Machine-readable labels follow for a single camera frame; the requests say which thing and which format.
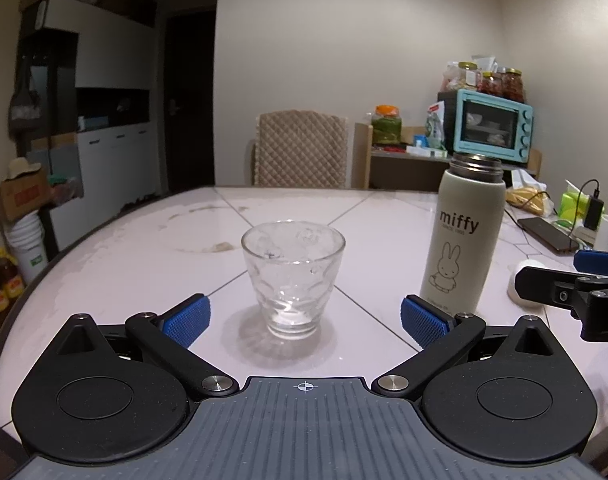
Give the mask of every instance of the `dark door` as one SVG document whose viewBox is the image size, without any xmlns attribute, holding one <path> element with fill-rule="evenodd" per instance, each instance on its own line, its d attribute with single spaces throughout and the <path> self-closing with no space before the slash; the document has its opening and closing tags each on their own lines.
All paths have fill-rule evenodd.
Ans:
<svg viewBox="0 0 608 480">
<path fill-rule="evenodd" d="M 164 41 L 164 145 L 170 192 L 215 184 L 215 11 L 174 16 Z"/>
</svg>

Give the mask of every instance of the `quilted chair cover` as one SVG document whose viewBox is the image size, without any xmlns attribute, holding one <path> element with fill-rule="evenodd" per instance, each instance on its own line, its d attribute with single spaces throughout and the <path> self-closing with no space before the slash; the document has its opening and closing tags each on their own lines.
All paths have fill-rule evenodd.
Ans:
<svg viewBox="0 0 608 480">
<path fill-rule="evenodd" d="M 255 185 L 345 187 L 346 121 L 301 110 L 260 115 L 257 120 Z"/>
</svg>

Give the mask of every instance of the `teal oven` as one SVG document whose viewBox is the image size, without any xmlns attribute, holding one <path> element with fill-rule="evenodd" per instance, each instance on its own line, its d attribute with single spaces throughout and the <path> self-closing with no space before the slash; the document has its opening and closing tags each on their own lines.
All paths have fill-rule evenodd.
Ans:
<svg viewBox="0 0 608 480">
<path fill-rule="evenodd" d="M 472 90 L 441 92 L 438 99 L 444 101 L 444 137 L 449 151 L 528 162 L 532 107 Z"/>
</svg>

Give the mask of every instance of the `rabbit illustration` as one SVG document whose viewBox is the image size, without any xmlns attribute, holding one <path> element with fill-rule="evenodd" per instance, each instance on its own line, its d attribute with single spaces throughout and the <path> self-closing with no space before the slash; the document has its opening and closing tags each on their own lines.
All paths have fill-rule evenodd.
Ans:
<svg viewBox="0 0 608 480">
<path fill-rule="evenodd" d="M 445 294 L 448 294 L 457 286 L 454 278 L 460 272 L 460 266 L 458 265 L 460 250 L 460 246 L 456 245 L 451 251 L 450 244 L 446 242 L 442 248 L 442 257 L 437 262 L 437 273 L 428 279 L 431 285 Z"/>
</svg>

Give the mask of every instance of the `round dining table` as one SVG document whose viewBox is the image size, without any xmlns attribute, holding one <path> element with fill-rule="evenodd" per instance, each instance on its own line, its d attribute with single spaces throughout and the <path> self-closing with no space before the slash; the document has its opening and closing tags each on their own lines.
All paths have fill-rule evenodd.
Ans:
<svg viewBox="0 0 608 480">
<path fill-rule="evenodd" d="M 109 222 L 50 266 L 16 305 L 0 351 L 0 427 L 18 439 L 15 392 L 71 315 L 121 324 L 138 312 L 161 314 L 195 293 L 208 295 L 211 319 L 190 350 L 240 385 L 251 376 L 358 376 L 370 384 L 420 351 L 402 328 L 400 304 L 419 292 L 436 201 L 422 192 L 216 187 Z M 252 226 L 283 219 L 328 224 L 346 238 L 320 327 L 299 341 L 266 329 L 240 244 Z M 506 214 L 476 314 L 490 325 L 513 326 L 525 314 L 548 324 L 597 400 L 583 454 L 591 461 L 608 452 L 608 343 L 581 340 L 580 322 L 566 310 L 523 308 L 508 298 L 511 273 L 527 258 L 574 270 L 572 256 L 551 253 Z"/>
</svg>

